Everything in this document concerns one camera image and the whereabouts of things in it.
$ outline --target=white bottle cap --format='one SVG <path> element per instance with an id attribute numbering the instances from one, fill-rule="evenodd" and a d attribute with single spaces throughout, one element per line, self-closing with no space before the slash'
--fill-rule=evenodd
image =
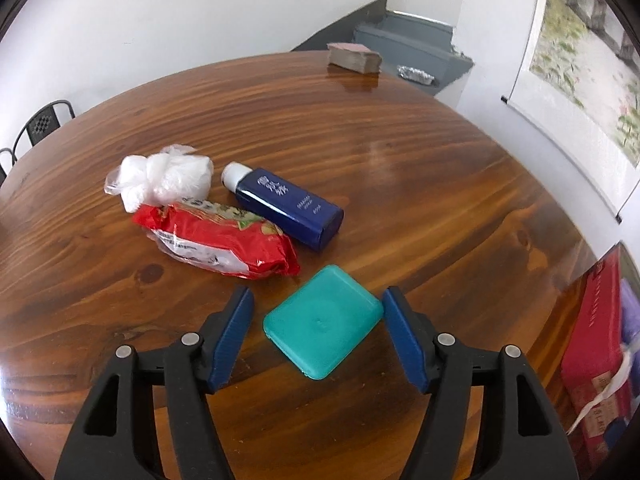
<path id="1" fill-rule="evenodd" d="M 225 166 L 225 169 L 222 170 L 220 180 L 222 181 L 223 186 L 225 186 L 230 192 L 235 193 L 238 182 L 252 171 L 253 170 L 251 168 L 244 164 L 240 164 L 239 162 L 230 162 Z"/>

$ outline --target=silver foil object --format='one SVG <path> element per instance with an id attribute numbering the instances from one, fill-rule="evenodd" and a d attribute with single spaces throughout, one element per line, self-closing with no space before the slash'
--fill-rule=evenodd
<path id="1" fill-rule="evenodd" d="M 420 83 L 425 86 L 435 85 L 436 78 L 431 74 L 427 74 L 424 70 L 414 68 L 412 66 L 398 65 L 398 75 L 407 81 Z"/>

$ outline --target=purple plastic bag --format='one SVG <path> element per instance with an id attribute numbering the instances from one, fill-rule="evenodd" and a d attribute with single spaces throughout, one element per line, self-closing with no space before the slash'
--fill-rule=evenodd
<path id="1" fill-rule="evenodd" d="M 620 281 L 620 303 L 622 306 L 622 341 L 629 344 L 640 332 L 640 301 L 625 278 Z M 640 352 L 634 355 L 629 379 L 633 396 L 637 397 L 640 395 Z"/>

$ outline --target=wood grain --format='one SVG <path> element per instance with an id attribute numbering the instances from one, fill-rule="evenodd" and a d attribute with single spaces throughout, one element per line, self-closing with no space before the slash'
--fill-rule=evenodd
<path id="1" fill-rule="evenodd" d="M 47 478 L 112 352 L 197 329 L 241 281 L 162 254 L 102 192 L 125 155 L 172 143 L 212 158 L 217 202 L 235 203 L 218 175 L 237 160 L 346 212 L 321 254 L 297 246 L 298 277 L 248 283 L 257 313 L 230 385 L 210 398 L 237 478 L 395 479 L 408 457 L 428 400 L 405 380 L 382 324 L 323 381 L 305 378 L 262 332 L 265 314 L 326 264 L 374 294 L 398 284 L 468 345 L 542 345 L 546 357 L 533 362 L 550 381 L 563 339 L 545 326 L 594 257 L 542 186 L 401 80 L 328 67 L 321 52 L 233 60 L 92 108 L 29 151 L 0 188 L 3 418 Z M 165 470 L 177 479 L 157 393 Z"/>

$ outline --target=silver screw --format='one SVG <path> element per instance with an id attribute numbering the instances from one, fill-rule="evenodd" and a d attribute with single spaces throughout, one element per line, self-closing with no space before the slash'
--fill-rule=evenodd
<path id="1" fill-rule="evenodd" d="M 507 354 L 509 357 L 513 357 L 513 358 L 520 357 L 522 355 L 522 352 L 516 345 L 505 346 L 504 353 Z"/>
<path id="2" fill-rule="evenodd" d="M 200 341 L 200 336 L 195 332 L 187 332 L 185 335 L 182 336 L 180 341 L 182 341 L 182 344 L 185 346 L 193 346 L 198 341 Z"/>
<path id="3" fill-rule="evenodd" d="M 438 343 L 440 343 L 441 345 L 451 346 L 455 342 L 456 342 L 456 338 L 453 337 L 451 334 L 447 334 L 446 332 L 438 336 Z"/>
<path id="4" fill-rule="evenodd" d="M 116 357 L 120 359 L 124 359 L 125 357 L 129 357 L 131 355 L 131 347 L 129 345 L 118 346 L 116 349 Z"/>

